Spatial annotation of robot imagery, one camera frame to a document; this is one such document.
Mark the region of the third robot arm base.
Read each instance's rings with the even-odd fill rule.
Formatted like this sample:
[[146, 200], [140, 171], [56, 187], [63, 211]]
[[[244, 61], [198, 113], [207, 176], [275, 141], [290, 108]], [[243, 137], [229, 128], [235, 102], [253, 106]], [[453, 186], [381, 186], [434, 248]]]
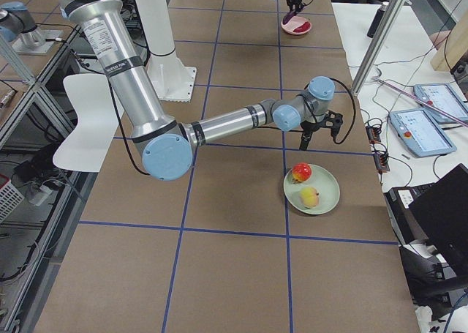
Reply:
[[62, 34], [62, 30], [39, 27], [22, 2], [1, 5], [1, 35], [20, 55], [45, 56]]

